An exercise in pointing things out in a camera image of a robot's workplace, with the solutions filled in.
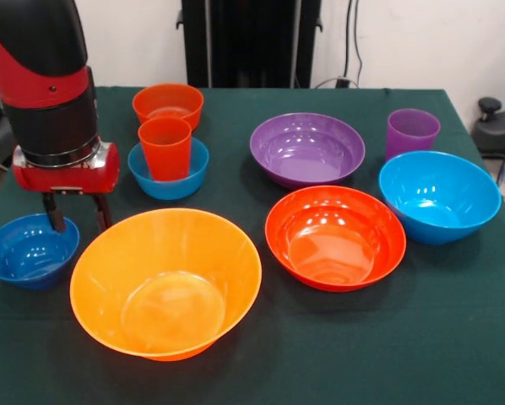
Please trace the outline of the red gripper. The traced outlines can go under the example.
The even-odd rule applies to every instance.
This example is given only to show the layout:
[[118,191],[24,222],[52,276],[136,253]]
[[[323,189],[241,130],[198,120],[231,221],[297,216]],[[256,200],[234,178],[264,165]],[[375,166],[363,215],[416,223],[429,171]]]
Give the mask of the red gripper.
[[12,170],[15,180],[23,189],[44,192],[42,202],[56,232],[64,232],[66,223],[52,192],[94,194],[95,216],[100,231],[111,227],[110,209],[103,194],[114,190],[119,177],[120,158],[114,143],[102,142],[88,159],[62,167],[32,165],[25,159],[20,146],[17,146],[13,153]]

